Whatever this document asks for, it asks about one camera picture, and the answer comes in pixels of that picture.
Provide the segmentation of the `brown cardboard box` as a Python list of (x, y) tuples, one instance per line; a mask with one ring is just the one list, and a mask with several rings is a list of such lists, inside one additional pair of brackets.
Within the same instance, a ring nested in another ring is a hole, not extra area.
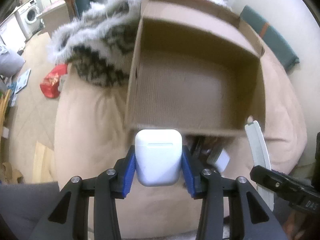
[(142, 0), (125, 125), (238, 137), (266, 122), (259, 37), (208, 0)]

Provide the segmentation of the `beige bed cover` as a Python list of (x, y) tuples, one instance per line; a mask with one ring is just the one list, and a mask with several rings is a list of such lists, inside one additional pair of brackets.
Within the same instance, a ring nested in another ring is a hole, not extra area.
[[(266, 88), (264, 137), (274, 170), (290, 173), (307, 144), (301, 105), (283, 66), (270, 48), (261, 59)], [(57, 181), (96, 177), (125, 157), (134, 134), (124, 128), (126, 87), (101, 88), (70, 68), (56, 114), (54, 153)], [(121, 236), (151, 238), (196, 230), (202, 202), (180, 179), (172, 186), (145, 187), (133, 181), (125, 199), (116, 201)]]

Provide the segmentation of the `teal cushion with orange stripe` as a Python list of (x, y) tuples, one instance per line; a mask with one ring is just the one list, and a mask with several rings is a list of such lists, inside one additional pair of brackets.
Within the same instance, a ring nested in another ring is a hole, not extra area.
[(248, 23), (272, 50), (285, 71), (300, 63), (300, 59), (283, 36), (254, 9), (246, 5), (240, 17)]

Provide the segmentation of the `fluffy white black blanket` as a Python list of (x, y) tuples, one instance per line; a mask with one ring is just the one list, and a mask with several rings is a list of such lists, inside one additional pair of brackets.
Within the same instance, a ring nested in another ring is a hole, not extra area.
[(71, 64), (84, 81), (100, 87), (127, 84), (142, 0), (91, 2), (80, 18), (60, 26), (48, 45), (54, 64)]

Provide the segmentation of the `white remote control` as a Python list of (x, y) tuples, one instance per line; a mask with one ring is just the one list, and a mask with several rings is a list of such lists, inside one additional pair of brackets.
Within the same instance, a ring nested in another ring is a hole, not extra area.
[[(253, 116), (249, 116), (247, 124), (245, 124), (245, 132), (251, 148), (254, 166), (262, 166), (271, 170), (271, 163), (266, 142), (257, 120)], [(271, 211), (274, 209), (274, 193), (260, 185), (257, 185), (257, 192), (268, 205)]]

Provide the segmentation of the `white earbuds case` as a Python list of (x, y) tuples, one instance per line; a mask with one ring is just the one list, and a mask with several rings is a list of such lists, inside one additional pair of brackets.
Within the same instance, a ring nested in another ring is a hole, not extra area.
[(143, 186), (173, 185), (180, 177), (182, 136), (174, 129), (143, 129), (135, 137), (135, 158)]

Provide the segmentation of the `white power adapter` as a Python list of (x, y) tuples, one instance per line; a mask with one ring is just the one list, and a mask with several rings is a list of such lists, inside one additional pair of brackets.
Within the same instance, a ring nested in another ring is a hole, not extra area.
[(207, 164), (213, 166), (219, 173), (222, 173), (230, 161), (227, 151), (222, 148), (218, 152), (212, 152), (207, 158)]

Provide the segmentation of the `red snack bag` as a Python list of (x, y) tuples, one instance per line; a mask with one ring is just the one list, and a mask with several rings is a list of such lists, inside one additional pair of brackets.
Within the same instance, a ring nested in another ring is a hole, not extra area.
[(40, 83), (40, 90), (49, 99), (55, 99), (60, 95), (58, 90), (61, 76), (67, 74), (67, 64), (56, 65)]

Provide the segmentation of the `white washing machine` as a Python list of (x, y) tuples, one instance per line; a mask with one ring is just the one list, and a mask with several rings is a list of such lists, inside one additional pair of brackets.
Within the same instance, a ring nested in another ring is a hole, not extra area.
[(40, 12), (37, 0), (29, 0), (20, 7), (16, 7), (14, 15), (27, 40), (43, 29), (43, 23), (38, 18)]

